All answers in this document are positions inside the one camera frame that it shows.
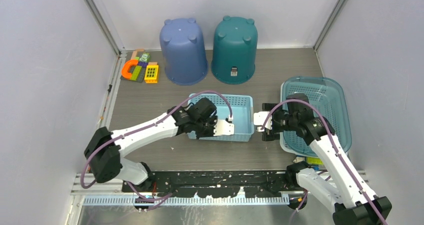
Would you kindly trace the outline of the light blue plastic basket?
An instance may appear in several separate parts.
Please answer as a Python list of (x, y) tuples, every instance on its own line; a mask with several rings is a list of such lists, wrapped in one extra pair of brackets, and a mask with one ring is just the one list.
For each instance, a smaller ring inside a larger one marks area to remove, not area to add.
[[(253, 124), (253, 98), (249, 95), (234, 95), (225, 94), (224, 97), (229, 102), (232, 109), (234, 124), (233, 135), (201, 137), (201, 140), (206, 141), (221, 141), (221, 142), (248, 142), (255, 131)], [(225, 101), (218, 95), (213, 93), (204, 93), (190, 100), (188, 104), (197, 103), (201, 98), (208, 98), (216, 106), (216, 115), (220, 120), (229, 117), (230, 111)]]

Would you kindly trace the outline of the teal plastic bucket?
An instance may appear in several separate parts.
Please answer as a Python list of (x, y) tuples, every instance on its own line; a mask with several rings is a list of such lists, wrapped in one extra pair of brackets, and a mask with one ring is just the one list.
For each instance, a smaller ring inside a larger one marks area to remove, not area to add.
[(214, 31), (213, 75), (230, 85), (248, 81), (256, 70), (257, 44), (254, 19), (225, 15)]

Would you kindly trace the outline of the blue plastic bucket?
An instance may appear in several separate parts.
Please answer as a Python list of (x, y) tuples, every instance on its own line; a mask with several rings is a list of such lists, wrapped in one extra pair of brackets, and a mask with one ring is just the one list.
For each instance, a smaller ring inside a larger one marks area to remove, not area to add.
[(208, 71), (204, 36), (195, 18), (166, 19), (159, 43), (167, 78), (180, 86), (203, 80)]

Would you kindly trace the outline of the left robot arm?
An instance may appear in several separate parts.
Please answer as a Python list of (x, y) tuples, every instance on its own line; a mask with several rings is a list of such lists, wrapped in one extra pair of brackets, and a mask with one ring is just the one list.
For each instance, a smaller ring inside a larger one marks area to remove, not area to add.
[(88, 143), (84, 156), (94, 182), (102, 184), (120, 179), (141, 192), (148, 192), (155, 176), (145, 162), (133, 162), (126, 156), (158, 140), (196, 132), (201, 137), (212, 137), (217, 124), (217, 107), (208, 99), (186, 107), (172, 107), (148, 122), (122, 130), (98, 128)]

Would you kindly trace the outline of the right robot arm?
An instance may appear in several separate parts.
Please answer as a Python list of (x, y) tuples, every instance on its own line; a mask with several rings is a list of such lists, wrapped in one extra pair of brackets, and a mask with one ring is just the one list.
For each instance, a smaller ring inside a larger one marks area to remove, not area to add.
[(332, 214), (336, 225), (385, 225), (392, 209), (386, 196), (378, 196), (360, 176), (342, 149), (335, 130), (309, 104), (303, 93), (290, 95), (280, 103), (264, 103), (253, 115), (257, 131), (273, 141), (283, 131), (294, 131), (324, 163), (333, 184), (305, 162), (289, 165), (285, 183), (291, 190), (312, 193)]

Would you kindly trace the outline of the small toy car blue wheels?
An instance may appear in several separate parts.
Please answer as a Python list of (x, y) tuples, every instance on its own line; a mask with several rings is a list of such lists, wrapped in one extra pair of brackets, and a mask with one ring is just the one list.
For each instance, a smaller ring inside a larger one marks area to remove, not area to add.
[(293, 163), (300, 163), (300, 162), (308, 163), (315, 171), (320, 170), (319, 165), (308, 161), (308, 157), (306, 157), (306, 156), (296, 156), (293, 160)]

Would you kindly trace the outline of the lime green toy brick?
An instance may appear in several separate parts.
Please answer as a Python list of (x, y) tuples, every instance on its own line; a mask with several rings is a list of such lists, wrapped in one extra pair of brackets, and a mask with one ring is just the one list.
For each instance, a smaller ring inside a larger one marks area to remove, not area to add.
[(323, 161), (317, 157), (306, 157), (306, 162), (314, 166), (324, 165)]

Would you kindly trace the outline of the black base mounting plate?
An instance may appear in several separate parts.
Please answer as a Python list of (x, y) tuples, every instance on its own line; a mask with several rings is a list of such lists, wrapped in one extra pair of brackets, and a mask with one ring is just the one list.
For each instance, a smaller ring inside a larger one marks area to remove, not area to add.
[(177, 198), (234, 198), (244, 193), (246, 198), (276, 198), (303, 189), (289, 185), (285, 171), (278, 170), (215, 170), (215, 171), (154, 171), (146, 185), (135, 186), (139, 193)]

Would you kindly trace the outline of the teal plastic basket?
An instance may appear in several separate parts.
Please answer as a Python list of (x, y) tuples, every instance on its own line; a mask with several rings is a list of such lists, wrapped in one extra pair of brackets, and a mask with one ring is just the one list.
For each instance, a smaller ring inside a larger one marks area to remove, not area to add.
[[(345, 95), (340, 84), (327, 77), (305, 76), (291, 77), (281, 84), (281, 101), (295, 93), (302, 93), (308, 97), (309, 103), (329, 121), (341, 148), (348, 153), (352, 146), (352, 134)], [(279, 145), (287, 153), (317, 157), (303, 138), (298, 137), (294, 131), (281, 132)]]

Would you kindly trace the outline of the yellow toy block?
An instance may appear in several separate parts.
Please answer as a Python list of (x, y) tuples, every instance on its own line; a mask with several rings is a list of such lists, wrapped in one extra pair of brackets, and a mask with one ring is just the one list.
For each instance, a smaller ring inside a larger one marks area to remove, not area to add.
[(158, 64), (148, 64), (144, 75), (146, 84), (157, 84), (159, 80), (160, 67)]

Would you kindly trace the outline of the lime green long brick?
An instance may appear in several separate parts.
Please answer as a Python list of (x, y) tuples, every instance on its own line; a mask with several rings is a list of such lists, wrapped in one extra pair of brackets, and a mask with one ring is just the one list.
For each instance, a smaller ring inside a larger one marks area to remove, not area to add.
[(136, 65), (133, 67), (133, 70), (131, 71), (131, 77), (130, 81), (139, 82), (141, 83), (143, 81), (144, 75), (142, 74), (143, 67)]

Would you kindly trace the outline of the purple toy block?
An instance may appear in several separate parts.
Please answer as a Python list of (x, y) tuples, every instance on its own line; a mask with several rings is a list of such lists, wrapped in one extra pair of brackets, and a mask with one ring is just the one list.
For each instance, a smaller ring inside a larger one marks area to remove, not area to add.
[(138, 66), (141, 66), (142, 68), (146, 68), (148, 64), (149, 64), (148, 62), (144, 62), (144, 61), (138, 62)]

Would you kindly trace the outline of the green numbered toy block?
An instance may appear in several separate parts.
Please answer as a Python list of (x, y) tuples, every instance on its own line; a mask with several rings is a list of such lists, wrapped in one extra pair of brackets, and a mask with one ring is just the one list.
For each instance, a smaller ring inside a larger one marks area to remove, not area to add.
[(139, 61), (142, 63), (148, 63), (151, 60), (151, 55), (149, 52), (143, 52), (139, 57)]

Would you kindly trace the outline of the orange toy arch block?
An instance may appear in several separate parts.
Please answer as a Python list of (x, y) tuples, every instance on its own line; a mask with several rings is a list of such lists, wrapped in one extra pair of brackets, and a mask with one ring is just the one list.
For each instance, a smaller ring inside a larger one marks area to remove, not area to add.
[(124, 79), (129, 80), (133, 76), (133, 74), (131, 72), (131, 69), (133, 69), (133, 71), (135, 71), (136, 70), (136, 67), (138, 66), (138, 63), (139, 63), (139, 61), (136, 60), (136, 59), (131, 59), (131, 60), (127, 61), (124, 64), (124, 66), (123, 66), (123, 68), (121, 70), (121, 76)]

